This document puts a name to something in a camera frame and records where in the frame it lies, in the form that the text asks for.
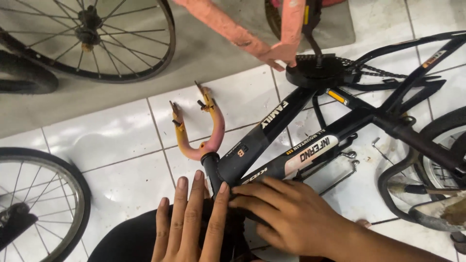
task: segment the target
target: bicycle chain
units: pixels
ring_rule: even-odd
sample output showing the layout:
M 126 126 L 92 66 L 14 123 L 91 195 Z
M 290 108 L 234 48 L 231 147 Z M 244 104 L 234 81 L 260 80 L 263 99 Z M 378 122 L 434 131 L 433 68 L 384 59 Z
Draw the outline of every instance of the bicycle chain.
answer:
M 308 60 L 308 59 L 313 59 L 315 55 L 297 55 L 296 60 Z M 342 57 L 335 57 L 336 59 L 340 60 L 346 68 L 349 68 L 355 61 L 348 59 L 348 58 L 342 58 Z M 391 72 L 387 72 L 382 69 L 378 69 L 372 66 L 368 66 L 366 64 L 362 64 L 358 66 L 357 68 L 358 72 L 361 72 L 363 75 L 368 75 L 368 76 L 380 76 L 380 77 L 394 77 L 394 78 L 407 78 L 407 75 L 401 75 L 401 74 L 394 74 Z M 368 71 L 363 71 L 362 69 L 367 69 L 373 72 L 368 72 Z

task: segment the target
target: wheel rim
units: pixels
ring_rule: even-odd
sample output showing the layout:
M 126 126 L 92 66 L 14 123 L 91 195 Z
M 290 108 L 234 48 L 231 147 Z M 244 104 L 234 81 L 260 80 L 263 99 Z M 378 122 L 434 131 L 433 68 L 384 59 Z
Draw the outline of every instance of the wheel rim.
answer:
M 456 141 L 456 139 L 465 131 L 466 125 L 450 129 L 434 138 L 433 142 L 441 145 L 446 149 L 450 149 L 453 143 Z M 427 177 L 430 179 L 430 181 L 436 188 L 458 187 L 458 184 L 455 182 L 457 178 L 453 174 L 451 174 L 449 171 L 445 170 L 426 156 L 423 157 L 423 165 Z
M 40 5 L 12 0 L 0 4 L 0 12 L 5 14 L 1 44 L 77 77 L 138 82 L 162 71 L 174 53 L 174 24 L 165 0 L 51 0 Z
M 76 235 L 84 195 L 63 167 L 30 156 L 0 157 L 0 210 L 26 203 L 38 221 L 0 252 L 0 260 L 54 261 Z

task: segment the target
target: fingernail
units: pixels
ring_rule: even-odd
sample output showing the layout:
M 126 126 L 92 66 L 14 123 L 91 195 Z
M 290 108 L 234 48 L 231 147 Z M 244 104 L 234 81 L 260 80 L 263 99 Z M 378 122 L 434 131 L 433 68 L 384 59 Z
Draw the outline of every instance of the fingernail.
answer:
M 186 178 L 185 177 L 180 177 L 178 179 L 177 187 L 180 189 L 184 189 L 186 187 Z
M 204 173 L 200 170 L 197 170 L 196 173 L 194 174 L 194 180 L 199 180 Z
M 220 186 L 219 193 L 225 192 L 226 187 L 227 187 L 227 184 L 226 184 L 225 181 L 223 181 L 223 182 L 222 182 L 222 185 Z
M 162 200 L 160 201 L 160 204 L 158 205 L 159 207 L 163 207 L 167 204 L 167 198 L 163 197 Z

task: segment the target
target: bicycle frame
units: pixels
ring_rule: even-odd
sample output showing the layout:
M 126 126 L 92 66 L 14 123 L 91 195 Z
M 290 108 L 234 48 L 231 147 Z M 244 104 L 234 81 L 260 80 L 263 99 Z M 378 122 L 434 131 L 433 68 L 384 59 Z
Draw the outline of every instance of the bicycle frame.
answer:
M 348 146 L 347 143 L 342 143 L 345 139 L 348 140 L 348 143 L 351 143 L 351 140 L 355 138 L 351 136 L 370 123 L 375 124 L 390 136 L 405 142 L 447 170 L 459 176 L 464 176 L 466 164 L 462 158 L 458 159 L 447 149 L 422 137 L 400 116 L 434 93 L 425 91 L 425 87 L 419 92 L 419 94 L 422 94 L 421 96 L 416 95 L 402 103 L 405 94 L 413 86 L 425 80 L 424 76 L 427 72 L 466 43 L 466 31 L 437 34 L 378 48 L 357 59 L 353 67 L 356 68 L 357 65 L 364 64 L 381 55 L 447 39 L 450 39 L 450 41 L 414 70 L 378 108 L 341 88 L 327 89 L 326 94 L 350 108 L 351 112 L 241 178 L 275 138 L 291 123 L 308 101 L 315 97 L 318 91 L 318 89 L 296 88 L 224 157 L 220 159 L 218 154 L 214 152 L 203 156 L 201 163 L 210 180 L 209 190 L 211 190 L 211 194 L 215 197 L 223 181 L 226 181 L 230 186 L 238 186 L 249 183 L 263 175 L 284 179 L 303 167 L 312 168 L 331 160 Z M 319 122 L 322 125 L 323 119 L 319 119 Z

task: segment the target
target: hand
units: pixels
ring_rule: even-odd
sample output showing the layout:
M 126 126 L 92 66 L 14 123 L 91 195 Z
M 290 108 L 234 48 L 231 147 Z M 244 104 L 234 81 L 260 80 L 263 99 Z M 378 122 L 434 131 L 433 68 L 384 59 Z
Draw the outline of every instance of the hand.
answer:
M 229 203 L 261 217 L 270 227 L 257 224 L 257 234 L 272 246 L 302 256 L 325 256 L 355 225 L 337 214 L 314 190 L 295 181 L 264 177 L 261 183 L 234 187 L 239 194 Z
M 215 199 L 202 250 L 199 249 L 204 173 L 196 171 L 187 201 L 188 179 L 178 179 L 171 225 L 168 199 L 160 201 L 157 211 L 157 238 L 151 262 L 218 262 L 223 241 L 230 190 L 223 182 Z

